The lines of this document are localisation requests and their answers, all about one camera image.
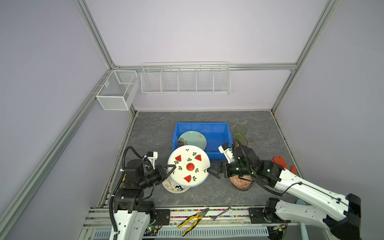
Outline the white watermelon plate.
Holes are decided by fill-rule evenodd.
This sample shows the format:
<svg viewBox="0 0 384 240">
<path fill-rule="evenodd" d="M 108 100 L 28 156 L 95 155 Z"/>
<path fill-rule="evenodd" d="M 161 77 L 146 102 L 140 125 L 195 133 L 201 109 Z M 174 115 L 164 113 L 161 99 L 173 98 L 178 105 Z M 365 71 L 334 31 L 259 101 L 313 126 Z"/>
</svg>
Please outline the white watermelon plate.
<svg viewBox="0 0 384 240">
<path fill-rule="evenodd" d="M 208 155 L 199 147 L 186 145 L 174 150 L 168 158 L 168 165 L 175 165 L 171 179 L 182 187 L 201 185 L 209 176 L 211 166 Z"/>
</svg>

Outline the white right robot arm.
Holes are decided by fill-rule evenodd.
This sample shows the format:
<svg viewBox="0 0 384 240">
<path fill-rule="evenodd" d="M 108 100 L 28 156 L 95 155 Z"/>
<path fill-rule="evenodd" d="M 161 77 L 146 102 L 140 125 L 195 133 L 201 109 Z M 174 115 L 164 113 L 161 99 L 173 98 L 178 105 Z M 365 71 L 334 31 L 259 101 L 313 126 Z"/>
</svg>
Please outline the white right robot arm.
<svg viewBox="0 0 384 240">
<path fill-rule="evenodd" d="M 238 140 L 225 143 L 220 151 L 226 162 L 218 162 L 207 169 L 216 178 L 238 176 L 274 194 L 265 207 L 251 219 L 257 223 L 300 222 L 322 228 L 339 240 L 361 238 L 361 198 L 337 194 L 310 183 L 283 166 L 261 160 L 253 149 Z"/>
</svg>

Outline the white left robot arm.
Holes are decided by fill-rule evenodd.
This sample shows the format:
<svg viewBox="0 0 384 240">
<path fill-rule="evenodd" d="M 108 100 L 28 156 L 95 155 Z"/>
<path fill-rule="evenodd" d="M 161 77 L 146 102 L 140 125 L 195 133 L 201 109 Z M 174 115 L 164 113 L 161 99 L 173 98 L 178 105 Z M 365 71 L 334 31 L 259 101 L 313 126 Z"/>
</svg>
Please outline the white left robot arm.
<svg viewBox="0 0 384 240">
<path fill-rule="evenodd" d="M 124 149 L 119 183 L 109 200 L 111 240 L 141 240 L 156 221 L 155 204 L 144 190 L 161 184 L 176 169 L 176 165 L 155 165 L 156 158 L 155 152 L 141 156 L 132 146 Z"/>
</svg>

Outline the cream floral plate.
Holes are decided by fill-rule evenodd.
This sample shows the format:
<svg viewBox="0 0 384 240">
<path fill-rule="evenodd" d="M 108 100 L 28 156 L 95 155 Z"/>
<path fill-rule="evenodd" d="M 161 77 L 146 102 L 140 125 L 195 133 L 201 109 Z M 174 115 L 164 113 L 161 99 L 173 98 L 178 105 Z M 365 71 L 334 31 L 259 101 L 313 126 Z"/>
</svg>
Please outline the cream floral plate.
<svg viewBox="0 0 384 240">
<path fill-rule="evenodd" d="M 188 187 L 183 187 L 181 185 L 178 185 L 171 178 L 167 178 L 166 180 L 164 180 L 162 182 L 162 185 L 167 191 L 173 194 L 184 193 L 190 189 Z"/>
</svg>

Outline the green flower plate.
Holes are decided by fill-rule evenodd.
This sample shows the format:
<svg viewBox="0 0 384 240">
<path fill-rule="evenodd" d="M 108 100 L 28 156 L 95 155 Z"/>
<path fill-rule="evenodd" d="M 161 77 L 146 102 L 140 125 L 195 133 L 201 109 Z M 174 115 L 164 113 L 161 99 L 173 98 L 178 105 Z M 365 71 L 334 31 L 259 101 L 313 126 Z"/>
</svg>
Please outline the green flower plate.
<svg viewBox="0 0 384 240">
<path fill-rule="evenodd" d="M 206 137 L 197 131 L 187 131 L 178 138 L 178 147 L 190 145 L 205 150 L 207 147 Z"/>
</svg>

